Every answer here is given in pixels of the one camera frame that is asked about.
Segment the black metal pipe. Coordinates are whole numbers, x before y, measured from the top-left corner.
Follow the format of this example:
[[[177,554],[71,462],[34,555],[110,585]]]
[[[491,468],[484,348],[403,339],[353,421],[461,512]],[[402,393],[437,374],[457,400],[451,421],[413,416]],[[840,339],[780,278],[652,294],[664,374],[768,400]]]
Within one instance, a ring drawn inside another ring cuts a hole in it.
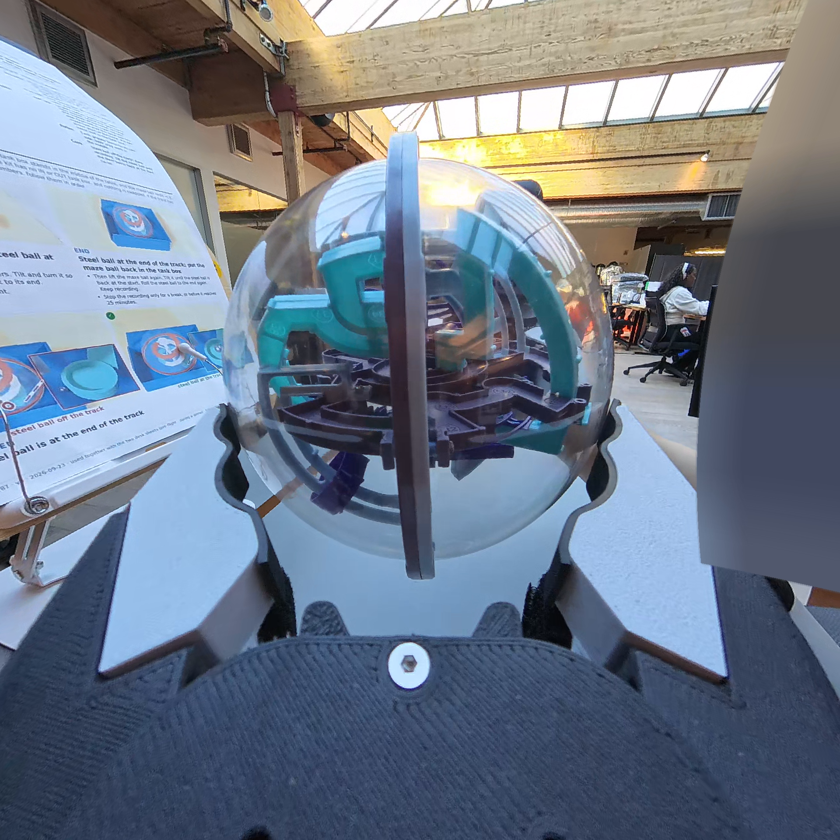
[[[187,49],[174,49],[164,51],[158,54],[135,57],[130,59],[121,59],[113,63],[115,69],[129,69],[134,67],[147,67],[150,65],[162,64],[174,60],[186,60],[191,58],[217,56],[228,53],[228,43],[222,38],[218,38],[215,42],[204,44],[198,47]]]

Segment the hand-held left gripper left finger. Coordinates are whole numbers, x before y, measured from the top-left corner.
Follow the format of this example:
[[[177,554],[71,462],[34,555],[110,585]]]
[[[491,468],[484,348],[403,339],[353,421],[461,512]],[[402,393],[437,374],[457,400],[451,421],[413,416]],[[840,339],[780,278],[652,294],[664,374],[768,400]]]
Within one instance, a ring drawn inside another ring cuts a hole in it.
[[[180,648],[211,665],[253,635],[296,633],[289,582],[239,462],[222,404],[199,421],[130,503],[99,672],[116,676]]]

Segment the black office chair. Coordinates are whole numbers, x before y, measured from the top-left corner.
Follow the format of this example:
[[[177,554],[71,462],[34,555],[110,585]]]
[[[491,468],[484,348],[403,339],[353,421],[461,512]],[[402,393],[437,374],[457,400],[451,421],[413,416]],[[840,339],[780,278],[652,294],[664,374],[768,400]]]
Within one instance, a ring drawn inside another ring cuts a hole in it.
[[[687,386],[699,357],[698,337],[685,325],[669,327],[665,322],[664,305],[657,296],[647,297],[646,310],[647,329],[638,345],[656,360],[630,365],[623,371],[624,375],[645,369],[645,375],[640,378],[640,382],[645,383],[651,373],[669,373],[679,380],[680,385]]]

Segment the clear plastic maze ball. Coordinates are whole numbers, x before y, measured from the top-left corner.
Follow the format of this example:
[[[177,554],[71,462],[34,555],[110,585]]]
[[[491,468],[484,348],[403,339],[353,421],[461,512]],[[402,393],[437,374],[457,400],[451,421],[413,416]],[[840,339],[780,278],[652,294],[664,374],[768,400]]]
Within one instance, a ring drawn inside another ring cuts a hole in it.
[[[571,486],[610,396],[609,332],[589,261],[537,197],[395,133],[253,248],[224,378],[292,513],[428,580]]]

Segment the person's right forearm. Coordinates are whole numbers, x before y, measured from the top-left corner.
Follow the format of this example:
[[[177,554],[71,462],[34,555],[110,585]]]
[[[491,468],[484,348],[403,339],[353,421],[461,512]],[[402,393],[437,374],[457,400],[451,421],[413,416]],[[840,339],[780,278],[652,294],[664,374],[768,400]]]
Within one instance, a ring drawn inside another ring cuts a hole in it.
[[[650,432],[651,437],[663,450],[677,470],[686,478],[692,488],[697,488],[697,451],[661,435]]]

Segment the silver ventilation duct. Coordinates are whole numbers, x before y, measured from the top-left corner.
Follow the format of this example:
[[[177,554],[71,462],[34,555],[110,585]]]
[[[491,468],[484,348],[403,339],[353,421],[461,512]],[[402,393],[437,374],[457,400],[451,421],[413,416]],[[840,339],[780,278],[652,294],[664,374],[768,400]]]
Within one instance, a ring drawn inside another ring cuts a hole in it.
[[[566,225],[604,227],[663,227],[700,219],[707,197],[689,200],[631,201],[629,203],[577,203],[550,205],[549,210]]]

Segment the wooden edged office desk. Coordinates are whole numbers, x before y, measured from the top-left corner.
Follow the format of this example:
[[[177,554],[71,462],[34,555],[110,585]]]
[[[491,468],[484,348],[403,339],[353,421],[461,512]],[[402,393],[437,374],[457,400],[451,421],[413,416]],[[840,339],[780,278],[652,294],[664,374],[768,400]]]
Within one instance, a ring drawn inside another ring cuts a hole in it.
[[[644,307],[619,304],[611,307],[612,337],[615,343],[627,350],[641,348],[649,353],[667,352],[668,348],[681,349],[684,344],[662,344],[665,335],[665,312],[659,299],[648,299]],[[687,322],[694,332],[697,325]]]

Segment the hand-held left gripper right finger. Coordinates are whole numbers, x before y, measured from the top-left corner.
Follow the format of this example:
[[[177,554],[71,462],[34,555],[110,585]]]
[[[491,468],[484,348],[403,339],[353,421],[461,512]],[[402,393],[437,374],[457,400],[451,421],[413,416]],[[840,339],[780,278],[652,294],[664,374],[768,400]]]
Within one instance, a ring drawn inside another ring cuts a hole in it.
[[[697,495],[641,423],[614,402],[587,490],[576,480],[533,526],[539,564],[526,637],[576,643],[617,671],[633,649],[706,680],[728,666]]]

